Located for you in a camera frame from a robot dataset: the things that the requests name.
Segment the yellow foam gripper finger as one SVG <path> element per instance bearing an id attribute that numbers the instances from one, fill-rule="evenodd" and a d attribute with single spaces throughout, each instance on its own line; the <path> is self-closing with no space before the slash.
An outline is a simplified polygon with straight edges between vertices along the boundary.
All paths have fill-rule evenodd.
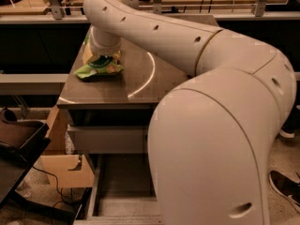
<path id="1" fill-rule="evenodd" d="M 84 47 L 83 54 L 82 54 L 82 62 L 86 65 L 93 61 L 96 61 L 99 59 L 99 55 L 97 52 L 93 52 L 91 49 L 91 46 L 87 44 Z"/>

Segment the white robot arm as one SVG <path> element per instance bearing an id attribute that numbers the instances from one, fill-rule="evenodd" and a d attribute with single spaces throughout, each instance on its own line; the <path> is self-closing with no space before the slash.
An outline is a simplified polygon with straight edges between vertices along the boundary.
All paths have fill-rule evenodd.
<path id="1" fill-rule="evenodd" d="M 164 225 L 269 225 L 270 148 L 296 94 L 286 56 L 221 27 L 142 12 L 138 0 L 84 0 L 83 9 L 86 55 L 126 39 L 187 74 L 148 129 Z"/>

